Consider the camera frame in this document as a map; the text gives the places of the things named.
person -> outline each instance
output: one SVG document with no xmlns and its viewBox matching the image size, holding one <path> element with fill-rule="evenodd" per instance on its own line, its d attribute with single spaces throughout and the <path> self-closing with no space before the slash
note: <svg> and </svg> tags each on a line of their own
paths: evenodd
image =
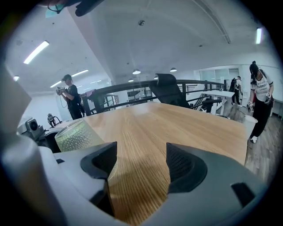
<svg viewBox="0 0 283 226">
<path fill-rule="evenodd" d="M 267 123 L 268 117 L 273 105 L 272 93 L 274 91 L 272 79 L 262 70 L 259 69 L 254 61 L 250 65 L 251 72 L 251 95 L 248 106 L 253 107 L 253 99 L 256 93 L 256 102 L 253 108 L 253 117 L 257 119 L 257 123 L 251 134 L 251 142 L 255 143 L 261 135 Z"/>
<path fill-rule="evenodd" d="M 241 77 L 238 76 L 238 77 L 234 78 L 233 80 L 234 80 L 234 90 L 233 90 L 233 92 L 235 94 L 232 97 L 232 105 L 235 105 L 235 97 L 236 97 L 238 107 L 242 107 L 242 105 L 239 102 L 239 92 L 243 95 L 242 88 L 241 88 Z"/>
<path fill-rule="evenodd" d="M 80 112 L 83 114 L 83 117 L 84 117 L 85 110 L 84 110 L 84 104 L 83 104 L 82 98 L 80 98 L 79 108 L 80 108 Z"/>
<path fill-rule="evenodd" d="M 62 81 L 65 81 L 68 89 L 62 91 L 60 94 L 66 100 L 69 112 L 73 120 L 81 118 L 80 113 L 80 95 L 78 94 L 78 90 L 76 86 L 73 84 L 73 80 L 71 75 L 65 75 Z"/>
</svg>

ceiling light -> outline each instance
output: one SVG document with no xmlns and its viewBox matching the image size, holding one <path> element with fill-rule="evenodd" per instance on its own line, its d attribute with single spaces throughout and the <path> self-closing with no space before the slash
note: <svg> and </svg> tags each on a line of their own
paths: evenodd
<svg viewBox="0 0 283 226">
<path fill-rule="evenodd" d="M 56 85 L 58 85 L 60 83 L 61 83 L 61 81 L 59 81 L 59 82 L 55 83 L 54 85 L 50 86 L 50 88 L 53 88 L 54 86 L 56 86 Z"/>
<path fill-rule="evenodd" d="M 260 44 L 261 35 L 262 35 L 262 29 L 261 29 L 261 28 L 258 28 L 258 29 L 256 30 L 256 44 Z"/>
<path fill-rule="evenodd" d="M 34 59 L 36 57 L 37 54 L 39 54 L 44 48 L 46 48 L 49 45 L 49 43 L 47 41 L 44 41 L 43 43 L 41 43 L 28 57 L 27 59 L 24 61 L 25 64 L 29 64 L 32 59 Z"/>
<path fill-rule="evenodd" d="M 14 81 L 16 82 L 16 81 L 19 80 L 19 77 L 18 77 L 18 76 L 14 76 L 13 79 L 14 79 Z"/>
<path fill-rule="evenodd" d="M 176 68 L 171 68 L 170 72 L 176 72 L 177 69 Z"/>
<path fill-rule="evenodd" d="M 133 75 L 138 75 L 138 74 L 140 74 L 140 73 L 141 73 L 141 71 L 138 70 L 138 69 L 134 69 L 134 71 L 133 71 Z"/>
<path fill-rule="evenodd" d="M 84 70 L 84 71 L 78 72 L 76 74 L 73 74 L 72 77 L 75 77 L 75 76 L 80 75 L 80 74 L 85 73 L 85 72 L 88 72 L 88 70 Z"/>
</svg>

black office chair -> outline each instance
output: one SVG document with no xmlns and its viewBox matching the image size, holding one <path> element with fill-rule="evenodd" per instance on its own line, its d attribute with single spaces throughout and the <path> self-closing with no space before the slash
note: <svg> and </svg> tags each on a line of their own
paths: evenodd
<svg viewBox="0 0 283 226">
<path fill-rule="evenodd" d="M 149 88 L 161 103 L 191 108 L 186 97 L 181 93 L 175 76 L 171 74 L 156 75 L 158 76 L 158 80 L 151 81 L 149 83 Z M 211 111 L 212 105 L 220 102 L 221 100 L 206 100 L 203 101 L 203 104 L 206 104 L 207 108 L 210 108 Z"/>
<path fill-rule="evenodd" d="M 212 108 L 212 105 L 214 103 L 221 103 L 222 100 L 221 99 L 217 99 L 217 100 L 205 100 L 202 102 L 203 106 L 202 106 L 202 109 L 206 109 L 207 110 L 207 113 L 210 113 L 211 112 L 211 108 Z"/>
</svg>

ceiling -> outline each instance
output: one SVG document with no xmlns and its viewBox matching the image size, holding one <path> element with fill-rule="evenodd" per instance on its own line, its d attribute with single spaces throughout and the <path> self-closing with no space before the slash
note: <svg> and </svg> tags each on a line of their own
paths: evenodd
<svg viewBox="0 0 283 226">
<path fill-rule="evenodd" d="M 89 71 L 73 77 L 78 86 L 108 79 L 68 10 L 52 18 L 45 18 L 45 13 L 46 8 L 36 7 L 15 31 L 7 47 L 6 65 L 13 76 L 20 77 L 20 85 L 28 93 L 53 92 L 56 87 L 51 89 L 50 86 L 64 75 L 85 69 Z M 49 46 L 29 64 L 24 64 L 24 60 L 44 40 L 50 43 Z"/>
<path fill-rule="evenodd" d="M 211 52 L 255 46 L 261 26 L 233 0 L 105 0 L 81 18 L 70 9 L 46 19 L 46 8 L 38 7 L 12 37 L 6 63 L 26 91 L 50 91 L 65 74 L 85 69 L 89 72 L 73 78 L 77 86 L 108 78 L 125 83 L 136 68 L 142 73 L 135 81 L 172 67 L 200 69 L 204 57 L 213 59 Z M 24 64 L 44 40 L 50 45 Z"/>
<path fill-rule="evenodd" d="M 226 0 L 105 0 L 89 14 L 99 21 L 99 45 L 116 83 L 135 68 L 151 79 L 177 65 L 188 69 L 211 46 L 255 45 L 260 26 L 237 1 Z"/>
</svg>

white t-shirt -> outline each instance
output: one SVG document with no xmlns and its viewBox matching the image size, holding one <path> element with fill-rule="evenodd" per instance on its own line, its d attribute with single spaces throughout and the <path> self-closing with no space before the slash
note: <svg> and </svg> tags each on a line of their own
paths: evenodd
<svg viewBox="0 0 283 226">
<path fill-rule="evenodd" d="M 236 77 L 235 80 L 236 80 L 235 89 L 236 89 L 236 90 L 239 90 L 239 85 L 241 85 L 241 80 L 240 80 L 238 77 Z"/>
<path fill-rule="evenodd" d="M 262 79 L 260 81 L 255 79 L 256 85 L 251 84 L 251 90 L 255 90 L 256 98 L 259 101 L 266 100 L 266 94 L 269 92 L 270 85 L 273 84 L 272 79 L 266 73 L 265 73 L 265 76 L 262 75 Z"/>
</svg>

